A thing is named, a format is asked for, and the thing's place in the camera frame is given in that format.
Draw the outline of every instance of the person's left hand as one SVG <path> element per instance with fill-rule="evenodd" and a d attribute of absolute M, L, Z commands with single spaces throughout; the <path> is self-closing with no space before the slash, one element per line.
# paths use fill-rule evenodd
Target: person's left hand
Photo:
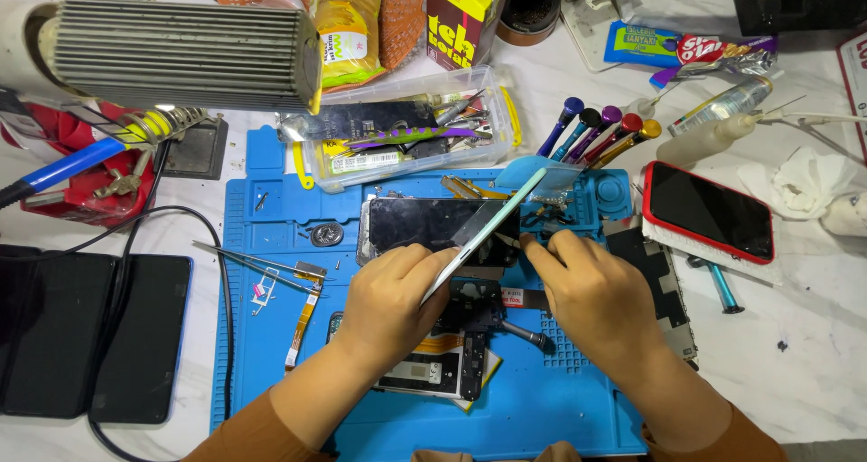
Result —
<path fill-rule="evenodd" d="M 352 278 L 343 321 L 331 344 L 363 366 L 372 379 L 382 377 L 421 343 L 442 314 L 448 302 L 447 282 L 421 308 L 419 304 L 457 255 L 456 248 L 434 254 L 413 244 L 370 261 Z"/>

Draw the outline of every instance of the tissue paper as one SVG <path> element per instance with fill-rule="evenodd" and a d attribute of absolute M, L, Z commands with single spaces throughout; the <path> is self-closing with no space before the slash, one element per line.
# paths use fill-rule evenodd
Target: tissue paper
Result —
<path fill-rule="evenodd" d="M 843 192 L 856 170 L 840 155 L 819 156 L 801 147 L 774 172 L 762 164 L 738 168 L 738 178 L 750 194 L 788 220 L 812 220 Z"/>

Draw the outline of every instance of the blue silicone repair mat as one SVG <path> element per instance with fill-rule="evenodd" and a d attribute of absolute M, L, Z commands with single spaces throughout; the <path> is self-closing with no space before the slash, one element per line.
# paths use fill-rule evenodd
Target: blue silicone repair mat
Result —
<path fill-rule="evenodd" d="M 226 184 L 224 246 L 282 264 L 306 261 L 328 269 L 322 297 L 310 318 L 298 361 L 325 344 L 331 313 L 343 310 L 355 264 L 358 218 L 362 202 L 374 195 L 374 185 L 414 197 L 453 197 L 439 184 L 446 173 L 480 183 L 483 188 L 500 169 L 455 169 L 417 173 L 351 186 L 328 195 L 302 189 L 298 177 L 284 172 L 284 144 L 270 127 L 247 134 L 246 179 Z M 259 211 L 259 196 L 268 193 Z M 567 215 L 578 220 L 570 226 L 579 234 L 604 243 L 600 216 L 619 219 L 632 214 L 629 181 L 623 170 L 582 174 L 576 181 L 574 201 Z M 521 214 L 536 211 L 526 204 Z M 314 247 L 299 235 L 316 224 L 338 222 L 342 242 Z M 526 229 L 538 234 L 541 225 Z M 306 293 L 277 283 L 267 307 L 258 315 L 251 302 L 252 287 L 262 275 L 229 260 L 229 281 L 235 306 L 235 365 L 232 413 L 237 412 L 284 375 L 284 360 L 291 344 Z M 503 286 L 542 289 L 524 257 L 506 269 Z M 557 323 L 543 312 L 507 308 L 510 322 L 549 335 L 558 346 L 555 355 L 543 355 L 515 335 L 491 336 L 490 348 L 503 359 L 499 369 L 464 413 L 452 401 L 394 392 L 369 392 L 335 433 L 341 462 L 398 462 L 413 450 L 431 449 L 471 453 L 477 460 L 532 458 L 549 444 L 566 440 L 583 456 L 644 453 L 641 419 L 611 381 L 569 343 Z M 211 430 L 224 413 L 226 335 L 225 316 L 219 314 L 217 353 L 211 397 Z"/>

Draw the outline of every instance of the white table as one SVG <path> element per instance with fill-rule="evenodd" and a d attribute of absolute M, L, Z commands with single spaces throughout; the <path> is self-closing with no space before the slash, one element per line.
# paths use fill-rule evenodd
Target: white table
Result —
<path fill-rule="evenodd" d="M 731 0 L 645 0 L 638 16 L 683 23 L 696 20 L 699 25 L 722 21 L 736 27 Z M 807 94 L 796 103 L 797 108 L 848 113 L 849 103 L 832 51 L 839 39 L 827 34 L 810 35 L 809 42 L 807 39 L 783 37 L 779 66 L 786 70 L 786 77 L 775 83 L 766 108 Z M 536 47 L 510 47 L 497 40 L 490 64 L 501 83 L 510 88 L 524 130 L 525 145 L 515 149 L 510 158 L 535 152 L 569 96 L 578 96 L 595 108 L 654 96 L 646 68 L 622 66 L 591 74 L 562 26 Z M 387 78 L 406 79 L 441 70 L 419 53 Z M 656 118 L 667 125 L 730 85 L 719 77 L 689 80 L 658 104 Z M 273 122 L 271 113 L 224 113 L 230 124 L 229 142 L 234 146 L 226 148 L 221 181 L 165 179 L 157 205 L 187 205 L 222 225 L 224 184 L 244 176 L 245 132 Z M 737 165 L 758 162 L 775 168 L 799 146 L 809 145 L 820 154 L 842 151 L 851 155 L 859 164 L 853 188 L 867 187 L 854 125 L 828 124 L 819 130 L 826 139 L 785 125 L 762 126 L 726 153 L 700 162 L 697 171 L 742 188 L 734 174 Z M 645 143 L 618 158 L 614 167 L 625 168 L 634 178 L 655 157 L 657 145 Z M 3 185 L 40 165 L 25 151 L 0 146 Z M 0 211 L 0 243 L 65 248 L 98 231 L 14 208 Z M 746 307 L 746 312 L 737 315 L 721 314 L 707 270 L 690 269 L 684 257 L 676 257 L 676 271 L 699 346 L 700 373 L 779 442 L 867 438 L 867 240 L 835 238 L 815 223 L 784 223 L 781 232 L 777 247 L 785 286 L 771 288 L 727 274 L 732 291 Z M 124 240 L 125 236 L 111 237 L 89 251 L 119 255 Z M 208 435 L 214 335 L 217 311 L 222 308 L 219 270 L 213 256 L 191 247 L 190 240 L 207 243 L 210 238 L 195 219 L 172 214 L 146 221 L 133 247 L 134 252 L 184 255 L 195 260 L 171 418 L 159 426 L 107 429 L 111 439 L 140 457 L 176 459 Z M 780 340 L 789 345 L 786 352 L 777 349 Z M 97 444 L 83 418 L 66 421 L 0 416 L 0 461 L 6 460 L 115 458 Z"/>

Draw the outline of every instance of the teh kotak drink box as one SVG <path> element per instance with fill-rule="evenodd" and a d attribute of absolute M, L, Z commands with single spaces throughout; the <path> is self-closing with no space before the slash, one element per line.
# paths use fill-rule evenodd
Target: teh kotak drink box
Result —
<path fill-rule="evenodd" d="M 484 64 L 505 0 L 428 0 L 428 57 L 448 70 Z"/>

